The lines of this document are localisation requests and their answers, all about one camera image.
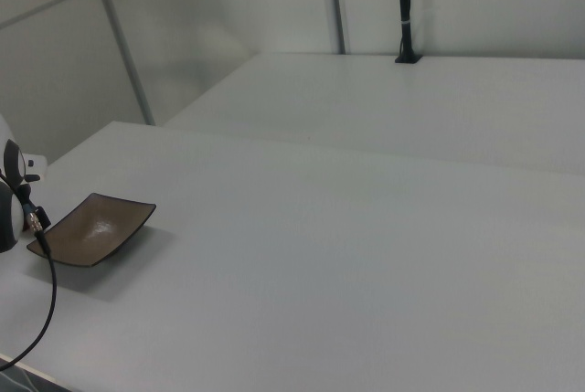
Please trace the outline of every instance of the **white wall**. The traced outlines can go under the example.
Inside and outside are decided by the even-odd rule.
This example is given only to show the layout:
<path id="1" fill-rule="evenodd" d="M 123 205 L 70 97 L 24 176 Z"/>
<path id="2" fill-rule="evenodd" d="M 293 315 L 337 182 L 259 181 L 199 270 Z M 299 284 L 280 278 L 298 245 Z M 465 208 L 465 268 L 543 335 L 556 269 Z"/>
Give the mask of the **white wall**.
<path id="1" fill-rule="evenodd" d="M 0 0 L 0 113 L 50 162 L 112 120 L 144 122 L 101 0 L 51 1 Z"/>
<path id="2" fill-rule="evenodd" d="M 345 0 L 352 53 L 396 53 L 399 0 Z M 429 55 L 585 58 L 582 0 L 412 0 Z"/>
<path id="3" fill-rule="evenodd" d="M 257 52 L 337 51 L 332 0 L 113 0 L 164 124 Z"/>

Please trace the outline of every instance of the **vertical metal pole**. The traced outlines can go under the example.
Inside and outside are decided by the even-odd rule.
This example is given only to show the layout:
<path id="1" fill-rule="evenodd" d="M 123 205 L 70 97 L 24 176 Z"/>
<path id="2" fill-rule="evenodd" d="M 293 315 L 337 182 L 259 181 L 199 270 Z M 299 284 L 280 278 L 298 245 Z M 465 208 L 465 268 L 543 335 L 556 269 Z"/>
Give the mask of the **vertical metal pole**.
<path id="1" fill-rule="evenodd" d="M 142 83 L 140 82 L 140 78 L 138 77 L 138 71 L 136 70 L 132 54 L 130 53 L 130 49 L 128 48 L 128 43 L 126 42 L 126 38 L 124 37 L 124 34 L 122 32 L 120 20 L 116 15 L 116 10 L 115 7 L 113 6 L 113 1 L 101 0 L 101 2 L 103 3 L 103 8 L 105 9 L 106 15 L 108 16 L 108 20 L 110 21 L 113 36 L 116 40 L 116 44 L 118 45 L 118 49 L 120 50 L 120 54 L 122 55 L 122 60 L 124 66 L 126 67 L 126 72 L 128 73 L 130 83 L 132 84 L 134 95 L 136 96 L 136 100 L 138 101 L 138 105 L 140 106 L 140 110 L 144 116 L 144 121 L 149 125 L 154 125 L 154 116 L 150 110 L 150 106 L 148 104 L 148 101 L 146 100 L 146 96 L 144 95 L 144 88 Z"/>
<path id="2" fill-rule="evenodd" d="M 400 20 L 402 22 L 402 40 L 397 63 L 413 64 L 422 56 L 416 55 L 412 49 L 412 33 L 410 30 L 410 0 L 400 0 Z"/>

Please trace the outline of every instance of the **black cord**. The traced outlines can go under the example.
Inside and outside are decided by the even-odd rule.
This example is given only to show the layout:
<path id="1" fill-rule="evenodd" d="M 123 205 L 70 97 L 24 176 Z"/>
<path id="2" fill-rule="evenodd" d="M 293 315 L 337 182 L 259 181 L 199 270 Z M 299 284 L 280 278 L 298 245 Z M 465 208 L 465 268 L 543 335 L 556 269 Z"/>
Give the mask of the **black cord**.
<path id="1" fill-rule="evenodd" d="M 17 193 L 17 191 L 14 189 L 14 187 L 12 185 L 10 185 L 10 183 L 6 180 L 6 177 L 2 174 L 2 172 L 0 172 L 0 179 L 2 179 L 4 182 L 6 182 L 6 184 L 10 187 L 12 192 L 15 193 L 15 195 L 18 198 L 18 200 L 20 201 L 20 203 L 23 203 L 24 199 Z M 33 350 L 33 348 L 35 346 L 37 346 L 38 342 L 40 342 L 40 339 L 42 339 L 43 336 L 45 335 L 45 332 L 48 329 L 48 325 L 50 324 L 51 319 L 53 318 L 53 312 L 55 311 L 55 303 L 57 300 L 57 273 L 55 272 L 55 262 L 53 261 L 53 257 L 51 255 L 51 248 L 49 247 L 49 245 L 47 243 L 47 239 L 45 238 L 45 233 L 42 230 L 40 230 L 38 232 L 35 232 L 35 237 L 37 238 L 38 244 L 40 244 L 40 247 L 43 249 L 43 252 L 47 256 L 48 265 L 51 268 L 51 280 L 53 283 L 53 291 L 51 294 L 51 306 L 48 309 L 47 320 L 45 321 L 45 324 L 43 325 L 42 330 L 40 330 L 40 333 L 38 334 L 35 341 L 32 344 L 30 344 L 28 346 L 28 348 L 25 349 L 14 360 L 0 366 L 0 372 L 5 371 L 9 367 L 12 367 L 15 364 L 17 364 L 20 360 L 25 358 L 28 355 L 28 353 L 30 353 Z"/>
<path id="2" fill-rule="evenodd" d="M 409 19 L 410 19 L 410 0 L 408 0 L 408 3 L 409 3 Z M 402 57 L 403 46 L 404 46 L 404 37 L 400 39 L 399 57 Z"/>

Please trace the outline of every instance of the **table surface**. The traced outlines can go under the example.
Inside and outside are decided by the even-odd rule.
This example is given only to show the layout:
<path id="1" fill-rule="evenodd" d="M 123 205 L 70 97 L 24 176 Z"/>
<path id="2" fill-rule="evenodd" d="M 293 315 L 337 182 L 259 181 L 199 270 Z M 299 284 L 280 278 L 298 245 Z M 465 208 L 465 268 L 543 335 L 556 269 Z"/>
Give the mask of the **table surface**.
<path id="1" fill-rule="evenodd" d="M 585 175 L 585 61 L 264 54 L 165 126 Z"/>
<path id="2" fill-rule="evenodd" d="M 49 168 L 156 203 L 92 269 L 58 266 L 27 363 L 81 390 L 579 390 L 585 177 L 113 123 Z M 0 345 L 48 307 L 47 263 L 0 260 Z"/>

